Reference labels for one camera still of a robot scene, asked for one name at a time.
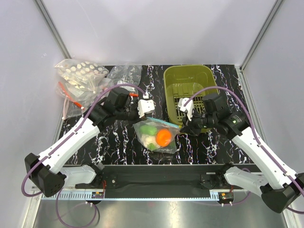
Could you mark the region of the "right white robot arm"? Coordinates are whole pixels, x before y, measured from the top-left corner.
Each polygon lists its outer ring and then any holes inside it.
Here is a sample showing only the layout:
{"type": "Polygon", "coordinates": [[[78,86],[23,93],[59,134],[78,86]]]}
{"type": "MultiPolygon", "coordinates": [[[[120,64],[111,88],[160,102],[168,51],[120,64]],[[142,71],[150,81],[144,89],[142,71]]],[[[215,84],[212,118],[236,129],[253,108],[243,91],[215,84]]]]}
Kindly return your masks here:
{"type": "Polygon", "coordinates": [[[199,135],[202,129],[214,128],[241,148],[260,169],[263,176],[241,170],[235,165],[226,164],[217,173],[216,184],[220,188],[234,185],[261,197],[274,212],[281,213],[304,191],[304,175],[296,173],[260,138],[256,130],[241,112],[228,109],[212,114],[191,112],[180,108],[184,113],[181,132],[199,135]]]}

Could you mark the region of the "clear blue-zipper bag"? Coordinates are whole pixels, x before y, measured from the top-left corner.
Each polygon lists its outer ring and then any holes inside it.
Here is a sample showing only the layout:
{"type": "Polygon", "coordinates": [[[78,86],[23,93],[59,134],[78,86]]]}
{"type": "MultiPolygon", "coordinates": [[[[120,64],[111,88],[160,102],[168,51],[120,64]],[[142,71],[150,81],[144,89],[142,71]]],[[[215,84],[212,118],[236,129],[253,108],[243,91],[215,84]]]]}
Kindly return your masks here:
{"type": "Polygon", "coordinates": [[[178,125],[161,119],[147,117],[133,124],[138,141],[151,152],[174,154],[177,150],[175,137],[180,133],[178,125]]]}

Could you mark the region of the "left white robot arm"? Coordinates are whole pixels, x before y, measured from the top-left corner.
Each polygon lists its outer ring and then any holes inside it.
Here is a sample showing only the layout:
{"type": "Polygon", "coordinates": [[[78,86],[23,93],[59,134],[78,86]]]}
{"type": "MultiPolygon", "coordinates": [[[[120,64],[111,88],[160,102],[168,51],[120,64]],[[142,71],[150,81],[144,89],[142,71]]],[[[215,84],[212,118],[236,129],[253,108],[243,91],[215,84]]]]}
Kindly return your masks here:
{"type": "Polygon", "coordinates": [[[25,158],[27,175],[21,185],[22,193],[30,196],[25,191],[27,180],[31,180],[39,193],[46,197],[54,196],[64,187],[98,188],[103,181],[99,167],[89,163],[72,168],[64,165],[84,144],[116,121],[134,124],[154,111],[150,100],[138,99],[128,104],[128,99],[127,94],[117,94],[94,102],[76,125],[56,143],[39,155],[28,154],[25,158]]]}

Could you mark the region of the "green vegetable toy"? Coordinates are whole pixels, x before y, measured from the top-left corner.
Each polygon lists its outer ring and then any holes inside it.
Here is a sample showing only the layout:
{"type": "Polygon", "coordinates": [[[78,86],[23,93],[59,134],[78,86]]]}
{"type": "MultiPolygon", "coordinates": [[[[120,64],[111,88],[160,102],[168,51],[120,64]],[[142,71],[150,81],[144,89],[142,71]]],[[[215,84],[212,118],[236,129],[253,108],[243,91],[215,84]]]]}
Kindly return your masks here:
{"type": "Polygon", "coordinates": [[[149,136],[155,136],[158,132],[158,129],[155,126],[151,125],[142,125],[140,126],[140,134],[146,134],[149,136]]]}

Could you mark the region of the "orange carrot toy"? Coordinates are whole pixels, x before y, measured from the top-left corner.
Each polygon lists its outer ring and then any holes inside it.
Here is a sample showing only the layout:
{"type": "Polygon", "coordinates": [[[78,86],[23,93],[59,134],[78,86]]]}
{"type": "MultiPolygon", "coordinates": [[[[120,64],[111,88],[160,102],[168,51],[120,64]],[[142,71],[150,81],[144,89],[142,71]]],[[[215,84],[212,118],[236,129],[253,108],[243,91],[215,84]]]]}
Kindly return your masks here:
{"type": "Polygon", "coordinates": [[[160,129],[156,134],[156,142],[161,147],[166,147],[171,143],[172,134],[168,129],[160,129]]]}

